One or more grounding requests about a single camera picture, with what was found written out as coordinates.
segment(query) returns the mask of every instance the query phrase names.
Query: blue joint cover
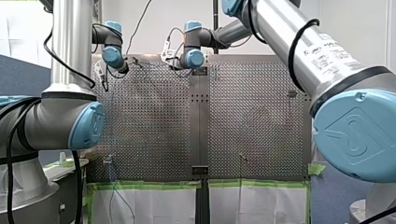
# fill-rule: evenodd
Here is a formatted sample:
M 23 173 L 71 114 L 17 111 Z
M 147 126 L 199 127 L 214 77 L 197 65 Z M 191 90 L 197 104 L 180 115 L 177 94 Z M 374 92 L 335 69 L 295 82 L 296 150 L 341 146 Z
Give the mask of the blue joint cover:
M 0 96 L 0 106 L 6 106 L 27 97 L 29 96 L 25 96 L 25 95 Z
M 118 22 L 116 22 L 116 21 L 106 21 L 105 25 L 117 30 L 118 32 L 120 32 L 120 34 L 122 34 L 122 27 L 121 27 L 121 24 L 119 24 Z
M 189 68 L 197 68 L 204 64 L 205 56 L 200 50 L 191 49 L 186 53 L 184 60 Z
M 244 0 L 222 0 L 222 10 L 227 16 L 235 17 L 242 8 Z
M 93 102 L 79 114 L 69 135 L 69 149 L 87 149 L 98 144 L 105 127 L 105 109 Z
M 102 59 L 113 68 L 120 68 L 124 64 L 124 60 L 122 58 L 121 49 L 119 47 L 105 47 L 102 53 Z
M 396 182 L 396 93 L 345 91 L 314 122 L 315 142 L 335 168 L 375 183 Z
M 184 32 L 193 31 L 196 29 L 201 29 L 202 24 L 198 21 L 188 21 L 184 24 Z

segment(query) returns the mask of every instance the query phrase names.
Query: perforated metal panel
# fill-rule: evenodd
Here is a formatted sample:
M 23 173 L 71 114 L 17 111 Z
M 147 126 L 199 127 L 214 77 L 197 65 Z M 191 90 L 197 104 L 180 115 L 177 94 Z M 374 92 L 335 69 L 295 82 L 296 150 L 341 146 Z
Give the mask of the perforated metal panel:
M 191 179 L 189 80 L 159 57 L 136 57 L 140 65 L 130 63 L 125 78 L 108 78 L 109 92 L 96 88 L 106 107 L 106 127 L 89 180 L 108 181 L 103 159 L 110 154 L 113 179 Z
M 276 56 L 211 56 L 209 64 L 209 177 L 304 179 L 309 102 L 283 63 Z
M 90 182 L 108 181 L 108 155 L 113 179 L 192 179 L 193 165 L 208 165 L 209 178 L 304 179 L 309 101 L 276 56 L 212 55 L 207 77 L 188 78 L 158 56 L 135 57 L 110 92 L 96 88 L 106 128 Z

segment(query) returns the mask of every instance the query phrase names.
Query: white paper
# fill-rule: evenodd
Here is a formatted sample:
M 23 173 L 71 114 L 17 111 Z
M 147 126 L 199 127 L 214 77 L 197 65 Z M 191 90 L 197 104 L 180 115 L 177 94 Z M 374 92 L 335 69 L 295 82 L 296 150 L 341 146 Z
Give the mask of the white paper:
M 196 189 L 118 190 L 123 199 L 134 211 L 134 223 L 147 224 L 194 224 Z M 112 190 L 99 190 L 92 198 L 92 223 L 131 223 L 133 217 L 130 209 L 117 192 L 114 193 L 111 205 Z
M 275 210 L 276 189 L 242 187 L 241 224 L 274 223 Z
M 239 224 L 239 187 L 210 189 L 210 223 Z
M 305 224 L 306 193 L 306 189 L 242 186 L 239 201 L 239 188 L 211 188 L 210 219 L 216 224 Z
M 37 42 L 35 40 L 9 40 L 11 57 L 28 63 L 38 64 Z
M 306 203 L 306 189 L 276 189 L 275 224 L 305 223 Z
M 8 57 L 11 56 L 9 41 L 7 39 L 0 39 L 0 54 Z

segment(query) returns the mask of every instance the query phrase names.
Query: wire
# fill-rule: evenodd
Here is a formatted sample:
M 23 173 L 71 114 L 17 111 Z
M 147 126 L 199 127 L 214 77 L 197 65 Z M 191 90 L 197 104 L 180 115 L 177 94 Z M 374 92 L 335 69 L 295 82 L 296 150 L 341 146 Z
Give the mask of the wire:
M 51 13 L 52 14 L 52 11 L 47 9 L 46 7 L 44 7 L 44 11 L 46 11 L 47 13 Z
M 243 46 L 244 44 L 246 44 L 246 43 L 250 40 L 250 38 L 251 38 L 251 35 L 250 35 L 244 42 L 242 42 L 242 43 L 240 43 L 240 44 L 238 44 L 238 45 L 231 45 L 230 48 L 238 48 L 238 47 L 241 47 L 241 46 Z
M 177 58 L 177 54 L 178 51 L 181 49 L 181 47 L 184 45 L 184 42 L 180 44 L 180 46 L 178 46 L 176 53 L 175 53 L 175 59 Z M 191 75 L 193 69 L 190 70 L 190 72 L 188 74 L 186 74 L 185 76 L 181 76 L 175 69 L 175 59 L 172 61 L 172 70 L 174 71 L 174 73 L 178 76 L 178 77 L 188 77 L 189 75 Z
M 142 16 L 139 19 L 139 22 L 136 25 L 136 29 L 134 29 L 134 33 L 131 35 L 131 38 L 129 39 L 129 46 L 128 46 L 128 49 L 126 50 L 126 55 L 128 55 L 128 53 L 129 53 L 129 49 L 131 48 L 131 45 L 132 45 L 132 39 L 134 38 L 134 36 L 137 33 L 137 30 L 139 29 L 140 23 L 142 22 L 143 18 L 145 17 L 146 11 L 148 10 L 149 4 L 151 3 L 151 1 L 152 0 L 148 0 L 148 3 L 146 4 L 145 10 L 143 11 L 143 14 L 142 14 Z
M 118 30 L 116 30 L 116 29 L 114 29 L 114 28 L 112 28 L 112 27 L 103 25 L 103 24 L 101 24 L 101 23 L 94 23 L 92 26 L 93 26 L 93 27 L 95 27 L 95 26 L 101 26 L 101 27 L 106 28 L 107 30 L 109 30 L 109 31 L 111 31 L 113 34 L 115 34 L 115 35 L 119 38 L 119 40 L 121 41 L 121 43 L 122 43 L 122 35 L 120 34 L 120 32 L 119 32 Z
M 375 222 L 375 221 L 377 221 L 377 220 L 379 220 L 379 219 L 381 219 L 383 217 L 387 217 L 387 216 L 389 216 L 390 214 L 393 214 L 393 213 L 396 213 L 396 207 L 392 207 L 390 209 L 387 209 L 387 210 L 383 211 L 382 213 L 377 214 L 377 215 L 375 215 L 373 217 L 370 217 L 370 218 L 364 220 L 363 222 L 361 222 L 359 224 L 373 223 L 373 222 Z
M 79 224 L 81 222 L 81 212 L 82 212 L 82 175 L 81 166 L 79 164 L 79 156 L 75 150 L 72 150 L 73 160 L 76 167 L 76 180 L 77 180 L 77 211 L 75 223 Z
M 15 224 L 14 217 L 12 215 L 12 199 L 14 194 L 14 173 L 13 173 L 13 166 L 12 166 L 12 140 L 15 135 L 15 132 L 18 129 L 21 121 L 24 120 L 26 114 L 30 111 L 30 109 L 38 104 L 41 99 L 38 98 L 28 98 L 26 101 L 18 101 L 17 103 L 11 105 L 10 107 L 6 107 L 1 110 L 0 119 L 2 119 L 6 114 L 8 114 L 13 109 L 25 105 L 28 103 L 28 106 L 23 109 L 23 112 L 18 116 L 17 120 L 15 121 L 14 125 L 11 128 L 11 131 L 7 138 L 7 145 L 6 145 L 6 153 L 7 153 L 7 175 L 8 175 L 8 193 L 7 193 L 7 218 L 9 224 Z
M 259 40 L 263 44 L 267 44 L 267 41 L 265 41 L 263 38 L 261 38 L 259 35 L 257 35 L 257 31 L 256 31 L 256 29 L 254 29 L 253 19 L 251 16 L 251 10 L 253 8 L 253 3 L 251 1 L 252 0 L 248 0 L 248 2 L 247 2 L 248 23 L 250 25 L 251 33 L 253 33 L 254 37 L 256 37 L 257 40 Z
M 96 47 L 95 47 L 94 51 L 91 51 L 91 53 L 95 53 L 98 50 L 98 48 L 99 48 L 99 41 L 98 41 L 99 35 L 98 35 L 98 31 L 96 30 L 96 27 L 94 25 L 92 26 L 92 29 L 95 31 Z
M 116 79 L 123 79 L 123 78 L 126 77 L 126 75 L 128 75 L 128 73 L 125 73 L 125 74 L 124 74 L 123 76 L 121 76 L 121 77 L 116 77 L 116 76 L 110 71 L 110 69 L 108 68 L 108 65 L 106 65 L 106 77 L 107 77 L 107 73 L 110 73 L 110 75 L 113 76 L 113 77 L 116 78 Z
M 169 32 L 168 38 L 171 37 L 172 33 L 173 33 L 175 30 L 179 31 L 182 35 L 184 35 L 184 32 L 183 32 L 180 28 L 174 27 L 174 28 L 172 28 L 171 32 Z
M 112 174 L 111 174 L 111 167 L 113 167 L 113 169 L 117 172 L 117 169 L 115 167 L 115 164 L 110 163 L 108 165 L 108 172 L 109 172 L 109 177 L 110 177 L 110 183 L 113 183 L 113 191 L 111 192 L 111 197 L 110 197 L 110 202 L 108 204 L 108 212 L 110 215 L 110 223 L 113 224 L 113 212 L 112 212 L 112 204 L 113 204 L 113 198 L 114 198 L 114 193 L 117 193 L 119 195 L 119 197 L 122 199 L 122 201 L 125 203 L 125 205 L 128 207 L 129 211 L 132 214 L 132 219 L 134 222 L 135 219 L 135 214 L 134 214 L 134 209 L 131 207 L 131 205 L 129 205 L 129 203 L 125 200 L 125 198 L 120 194 L 120 192 L 117 190 L 116 186 L 117 186 L 117 180 L 113 181 L 112 179 Z
M 173 33 L 175 30 L 179 31 L 182 35 L 184 35 L 184 32 L 183 32 L 180 28 L 178 28 L 178 27 L 172 28 L 171 32 L 169 32 L 169 35 L 168 35 L 168 37 L 167 37 L 167 40 L 169 41 L 169 46 L 168 46 L 169 49 L 171 48 L 171 45 L 172 45 L 171 36 L 172 36 L 172 33 Z
M 304 31 L 314 25 L 319 26 L 320 21 L 318 19 L 313 19 L 313 20 L 307 22 L 306 25 L 303 26 L 303 28 L 301 28 L 297 32 L 296 36 L 294 37 L 293 42 L 291 43 L 290 51 L 289 51 L 288 68 L 289 68 L 290 78 L 293 81 L 294 85 L 302 92 L 305 92 L 305 91 L 304 91 L 303 87 L 300 85 L 299 81 L 297 80 L 297 76 L 294 72 L 294 55 L 295 55 L 295 51 L 297 49 L 298 42 L 300 41 L 301 37 L 303 36 Z
M 49 47 L 47 46 L 48 42 L 50 41 L 50 38 L 52 37 L 52 30 L 49 33 L 49 36 L 46 38 L 46 40 L 44 40 L 44 49 L 47 51 L 47 53 L 53 58 L 55 59 L 58 63 L 60 63 L 61 65 L 63 65 L 65 68 L 67 68 L 70 72 L 78 75 L 79 77 L 91 82 L 91 86 L 90 88 L 93 89 L 96 85 L 95 81 L 93 81 L 92 79 L 90 79 L 89 77 L 81 74 L 80 72 L 74 70 L 73 68 L 71 68 L 69 65 L 67 65 L 66 63 L 64 63 L 57 55 L 56 53 L 52 52 L 52 50 L 49 49 Z

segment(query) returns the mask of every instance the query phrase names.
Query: black bracket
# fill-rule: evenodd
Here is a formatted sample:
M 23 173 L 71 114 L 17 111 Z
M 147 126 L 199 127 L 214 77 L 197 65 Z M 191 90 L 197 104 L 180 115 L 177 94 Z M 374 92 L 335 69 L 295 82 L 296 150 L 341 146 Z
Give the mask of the black bracket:
M 192 166 L 192 174 L 193 175 L 208 175 L 209 168 L 207 165 Z
M 289 91 L 288 92 L 289 98 L 296 98 L 297 97 L 297 91 Z
M 193 76 L 207 76 L 207 67 L 195 68 L 192 71 Z

